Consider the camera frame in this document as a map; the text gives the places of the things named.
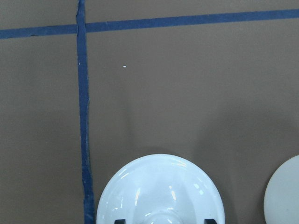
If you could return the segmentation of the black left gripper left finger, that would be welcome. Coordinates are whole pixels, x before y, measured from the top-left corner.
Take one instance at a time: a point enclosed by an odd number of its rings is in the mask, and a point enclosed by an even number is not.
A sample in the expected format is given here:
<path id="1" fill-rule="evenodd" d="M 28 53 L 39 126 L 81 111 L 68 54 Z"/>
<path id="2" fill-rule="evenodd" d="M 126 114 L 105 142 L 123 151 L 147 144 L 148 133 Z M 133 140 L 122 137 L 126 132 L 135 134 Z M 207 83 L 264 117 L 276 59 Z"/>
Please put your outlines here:
<path id="1" fill-rule="evenodd" d="M 126 220 L 125 219 L 117 219 L 117 220 L 115 220 L 114 224 L 126 224 Z"/>

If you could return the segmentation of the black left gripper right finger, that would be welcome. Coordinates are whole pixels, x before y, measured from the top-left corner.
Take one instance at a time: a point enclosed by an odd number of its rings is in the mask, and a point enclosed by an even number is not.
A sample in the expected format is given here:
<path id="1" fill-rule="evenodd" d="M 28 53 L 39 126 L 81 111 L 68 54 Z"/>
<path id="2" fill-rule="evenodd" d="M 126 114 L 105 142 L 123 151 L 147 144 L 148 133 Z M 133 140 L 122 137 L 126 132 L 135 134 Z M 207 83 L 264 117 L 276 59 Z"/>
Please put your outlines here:
<path id="1" fill-rule="evenodd" d="M 216 224 L 216 220 L 215 219 L 205 219 L 204 224 Z"/>

